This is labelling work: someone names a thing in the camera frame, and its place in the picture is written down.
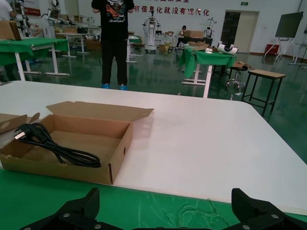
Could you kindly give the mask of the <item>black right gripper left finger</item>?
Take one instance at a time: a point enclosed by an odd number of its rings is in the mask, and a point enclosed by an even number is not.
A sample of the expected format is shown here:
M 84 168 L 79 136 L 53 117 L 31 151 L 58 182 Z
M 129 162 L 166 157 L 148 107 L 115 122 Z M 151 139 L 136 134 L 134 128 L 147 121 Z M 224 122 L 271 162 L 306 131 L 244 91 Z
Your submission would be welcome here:
M 101 230 L 103 224 L 96 220 L 100 210 L 100 191 L 91 189 L 79 199 L 67 201 L 54 214 L 21 227 L 23 230 Z

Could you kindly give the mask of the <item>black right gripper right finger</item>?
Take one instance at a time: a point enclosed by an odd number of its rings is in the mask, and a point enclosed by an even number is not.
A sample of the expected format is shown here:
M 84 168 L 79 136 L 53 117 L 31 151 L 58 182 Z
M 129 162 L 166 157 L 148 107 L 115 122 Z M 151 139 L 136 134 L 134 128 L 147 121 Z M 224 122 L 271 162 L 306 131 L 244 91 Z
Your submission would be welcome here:
M 240 221 L 229 230 L 305 230 L 307 223 L 288 216 L 268 201 L 249 197 L 241 189 L 231 193 L 233 214 Z

